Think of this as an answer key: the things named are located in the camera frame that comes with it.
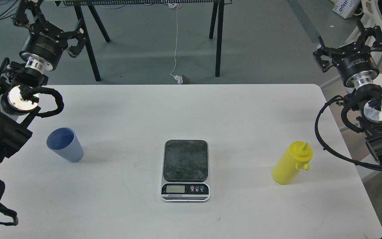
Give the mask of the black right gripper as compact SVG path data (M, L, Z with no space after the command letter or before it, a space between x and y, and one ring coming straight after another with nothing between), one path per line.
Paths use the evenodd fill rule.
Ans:
M344 53L333 47L326 47L321 36L318 36L320 47L313 52L317 65L323 73L336 67L345 87L353 88L353 80L357 74L366 74L375 79L379 70L374 62L371 52L382 52L382 30L379 26L366 28L361 20L356 22L360 32L356 40L356 50L350 46ZM373 37L371 46L367 45L368 38Z

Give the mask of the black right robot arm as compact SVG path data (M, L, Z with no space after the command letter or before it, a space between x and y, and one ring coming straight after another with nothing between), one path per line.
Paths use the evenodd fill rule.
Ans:
M347 45L327 47L318 38L320 47L313 53L317 65L323 73L335 67L344 86L353 91L345 96L337 95L324 104L316 117L314 133L323 150L354 165L382 172L382 87L373 83L379 70L372 56L373 52L382 52L382 30L379 26L365 27L360 20L356 25L360 35ZM333 103L343 106L341 120L347 128L366 135L367 148L376 164L347 158L322 139L319 119Z

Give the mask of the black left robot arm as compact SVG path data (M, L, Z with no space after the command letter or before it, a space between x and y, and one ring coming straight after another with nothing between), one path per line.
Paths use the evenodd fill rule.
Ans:
M48 77L64 52L77 57L87 44L86 25L79 18L76 28L64 31L41 11L41 0L21 0L13 25L28 30L19 53L23 63L4 58L0 65L0 163L17 153L32 137L28 129L36 117L50 118L65 107L62 95L48 88ZM0 180L0 224L18 225L17 212L2 204L6 185Z

